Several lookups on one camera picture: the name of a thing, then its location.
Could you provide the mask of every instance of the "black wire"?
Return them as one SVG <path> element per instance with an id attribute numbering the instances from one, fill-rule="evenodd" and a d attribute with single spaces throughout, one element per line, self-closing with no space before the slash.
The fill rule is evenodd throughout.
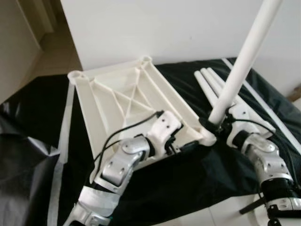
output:
<path id="1" fill-rule="evenodd" d="M 282 138 L 275 132 L 273 132 L 271 129 L 269 129 L 268 127 L 256 122 L 256 121 L 253 121 L 253 120 L 248 120 L 248 119 L 235 119 L 235 118 L 232 118 L 233 121 L 245 121 L 245 122 L 250 122 L 250 123 L 254 123 L 256 125 L 259 125 L 263 128 L 265 128 L 267 131 L 269 131 L 271 134 L 275 135 L 275 137 L 279 140 L 280 143 L 277 144 L 277 146 L 279 146 L 280 148 L 282 148 L 285 153 L 288 155 L 288 159 L 289 159 L 289 162 L 290 162 L 290 165 L 291 165 L 291 171 L 292 171 L 292 176 L 293 176 L 293 180 L 295 182 L 296 185 L 298 185 L 298 180 L 297 180 L 297 176 L 296 176 L 296 171 L 295 171 L 295 167 L 294 167 L 294 163 L 293 163 L 293 159 L 292 159 L 292 156 L 289 152 L 289 150 L 287 150 L 286 148 L 283 148 L 282 145 L 280 145 L 282 142 Z"/>
<path id="2" fill-rule="evenodd" d="M 113 143 L 113 144 L 111 144 L 110 146 L 107 147 L 107 144 L 108 144 L 109 140 L 110 140 L 113 136 L 115 136 L 116 134 L 118 134 L 118 133 L 120 133 L 120 132 L 122 132 L 122 131 L 124 131 L 124 130 L 127 130 L 127 129 L 130 129 L 130 128 L 139 126 L 139 125 L 145 123 L 146 121 L 152 119 L 154 116 L 156 116 L 156 115 L 159 116 L 161 113 L 162 113 L 162 112 L 155 112 L 154 114 L 152 114 L 151 116 L 149 116 L 148 118 L 146 118 L 146 119 L 144 119 L 144 120 L 142 120 L 142 121 L 140 121 L 140 122 L 137 122 L 137 123 L 135 123 L 135 124 L 133 124 L 133 125 L 124 127 L 124 128 L 122 128 L 122 129 L 119 129 L 119 130 L 115 131 L 114 133 L 112 133 L 112 134 L 107 138 L 107 140 L 105 141 L 105 143 L 104 143 L 104 145 L 103 145 L 102 151 L 101 151 L 101 152 L 96 156 L 96 158 L 94 159 L 94 162 L 95 162 L 95 161 L 97 160 L 97 158 L 99 157 L 99 163 L 98 163 L 98 166 L 97 166 L 97 171 L 99 171 L 99 169 L 100 169 L 100 165 L 101 165 L 102 160 L 103 160 L 103 153 L 104 153 L 110 146 L 112 146 L 112 145 L 114 144 L 114 143 Z"/>

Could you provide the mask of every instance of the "black tarp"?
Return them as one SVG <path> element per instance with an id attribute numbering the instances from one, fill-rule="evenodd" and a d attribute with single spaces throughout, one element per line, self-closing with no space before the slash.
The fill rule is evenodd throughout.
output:
<path id="1" fill-rule="evenodd" d="M 193 76 L 193 72 L 202 67 L 212 67 L 223 79 L 230 72 L 222 60 L 157 65 L 196 114 L 206 119 L 212 108 Z M 254 70 L 247 81 L 301 140 L 300 111 Z M 66 75 L 39 77 L 0 105 L 0 225 L 46 225 L 52 174 L 57 161 L 57 155 L 51 155 L 51 147 L 58 145 L 67 89 Z M 246 88 L 241 89 L 240 95 L 277 128 Z M 279 135 L 293 156 L 300 182 L 301 157 L 281 132 Z M 41 141 L 43 148 L 32 138 Z M 280 155 L 287 160 L 283 150 Z M 91 149 L 75 93 L 69 157 L 63 169 L 59 201 L 59 226 L 78 199 L 91 161 Z M 114 211 L 111 225 L 151 225 L 206 208 L 231 196 L 253 194 L 256 189 L 255 173 L 248 159 L 219 140 L 212 147 L 199 146 L 193 152 L 170 157 L 135 172 Z"/>

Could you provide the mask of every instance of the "white tape strip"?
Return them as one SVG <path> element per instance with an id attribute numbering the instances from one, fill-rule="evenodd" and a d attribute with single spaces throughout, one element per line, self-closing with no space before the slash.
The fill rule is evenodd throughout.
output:
<path id="1" fill-rule="evenodd" d="M 233 65 L 226 58 L 222 58 L 222 61 L 232 70 Z M 258 93 L 253 89 L 253 87 L 245 80 L 243 85 L 248 89 L 252 96 L 257 100 L 257 102 L 263 107 L 263 109 L 268 113 L 268 115 L 274 120 L 279 129 L 283 132 L 286 138 L 291 142 L 291 144 L 296 148 L 296 150 L 301 154 L 301 144 L 293 136 L 286 125 L 278 118 L 278 116 L 273 112 L 273 110 L 267 105 L 267 103 L 258 95 Z"/>
<path id="2" fill-rule="evenodd" d="M 52 186 L 49 200 L 47 226 L 57 226 L 59 198 L 62 186 L 63 166 L 68 161 L 69 133 L 71 124 L 71 113 L 74 96 L 74 86 L 69 83 L 64 110 L 58 150 L 61 151 L 60 157 L 55 165 Z"/>

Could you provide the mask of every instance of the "white wall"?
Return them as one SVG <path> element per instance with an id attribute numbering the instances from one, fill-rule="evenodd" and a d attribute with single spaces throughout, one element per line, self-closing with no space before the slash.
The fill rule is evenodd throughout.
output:
<path id="1" fill-rule="evenodd" d="M 0 103 L 12 95 L 40 48 L 16 0 L 0 1 Z"/>
<path id="2" fill-rule="evenodd" d="M 262 3 L 61 1 L 84 70 L 141 55 L 156 64 L 237 56 Z M 299 25 L 299 0 L 285 0 L 254 66 L 284 95 L 301 82 Z"/>

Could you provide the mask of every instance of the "black plastic sheet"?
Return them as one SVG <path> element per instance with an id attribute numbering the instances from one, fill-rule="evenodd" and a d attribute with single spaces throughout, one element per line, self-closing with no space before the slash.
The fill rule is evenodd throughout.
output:
<path id="1" fill-rule="evenodd" d="M 221 60 L 157 65 L 197 115 L 206 119 L 212 108 L 193 76 L 194 71 L 202 67 L 212 67 L 223 79 L 230 72 Z M 247 80 L 300 140 L 300 111 L 255 71 L 249 73 Z M 51 153 L 58 145 L 67 89 L 66 75 L 40 77 L 0 105 L 0 225 L 46 225 L 52 174 L 58 157 Z M 264 120 L 276 127 L 245 88 L 240 95 Z M 59 201 L 59 226 L 77 201 L 92 162 L 76 93 L 71 117 L 69 156 L 63 170 Z M 37 140 L 32 137 L 39 140 L 40 145 L 37 146 Z M 300 179 L 301 157 L 291 144 L 287 146 Z M 285 152 L 280 151 L 280 155 L 287 160 Z M 212 147 L 199 146 L 190 153 L 170 157 L 135 172 L 113 213 L 111 225 L 152 225 L 209 207 L 231 196 L 253 194 L 256 189 L 255 173 L 248 159 L 219 140 Z"/>

